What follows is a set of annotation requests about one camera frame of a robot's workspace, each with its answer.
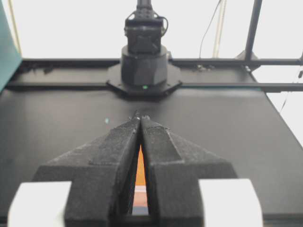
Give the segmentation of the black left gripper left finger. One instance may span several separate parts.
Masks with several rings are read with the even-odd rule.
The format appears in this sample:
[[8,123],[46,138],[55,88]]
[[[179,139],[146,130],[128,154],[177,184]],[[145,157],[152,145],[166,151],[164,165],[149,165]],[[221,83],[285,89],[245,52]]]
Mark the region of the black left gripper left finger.
[[70,181],[67,227],[107,227],[133,210],[139,113],[104,136],[39,166],[34,182]]

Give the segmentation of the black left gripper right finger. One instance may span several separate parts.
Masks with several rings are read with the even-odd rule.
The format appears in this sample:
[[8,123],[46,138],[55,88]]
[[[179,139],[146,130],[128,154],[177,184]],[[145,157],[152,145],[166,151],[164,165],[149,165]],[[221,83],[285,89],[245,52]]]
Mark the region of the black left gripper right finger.
[[198,180],[233,179],[230,161],[141,118],[149,214],[160,227],[200,227],[203,206]]

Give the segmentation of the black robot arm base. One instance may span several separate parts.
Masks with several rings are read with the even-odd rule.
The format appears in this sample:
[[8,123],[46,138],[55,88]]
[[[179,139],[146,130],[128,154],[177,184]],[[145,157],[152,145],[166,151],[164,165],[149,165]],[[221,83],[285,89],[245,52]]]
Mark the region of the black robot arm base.
[[163,96],[182,85],[180,68],[169,63],[161,44],[168,20],[159,16],[149,0],[139,0],[125,19],[127,45],[120,63],[108,69],[107,84],[129,96]]

